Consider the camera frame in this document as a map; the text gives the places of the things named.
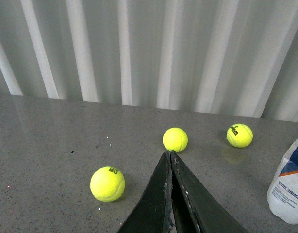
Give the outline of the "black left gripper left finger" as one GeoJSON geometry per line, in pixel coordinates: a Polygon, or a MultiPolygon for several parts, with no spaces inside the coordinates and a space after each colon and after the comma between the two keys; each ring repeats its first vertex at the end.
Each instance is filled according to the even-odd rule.
{"type": "Polygon", "coordinates": [[[168,233],[172,228],[172,166],[164,152],[141,199],[118,230],[120,233],[168,233]]]}

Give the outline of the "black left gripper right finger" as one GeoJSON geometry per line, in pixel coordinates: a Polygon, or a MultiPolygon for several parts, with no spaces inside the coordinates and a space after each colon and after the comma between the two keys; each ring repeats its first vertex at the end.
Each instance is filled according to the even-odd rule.
{"type": "Polygon", "coordinates": [[[246,233],[210,194],[177,153],[170,154],[172,207],[178,233],[246,233]]]}

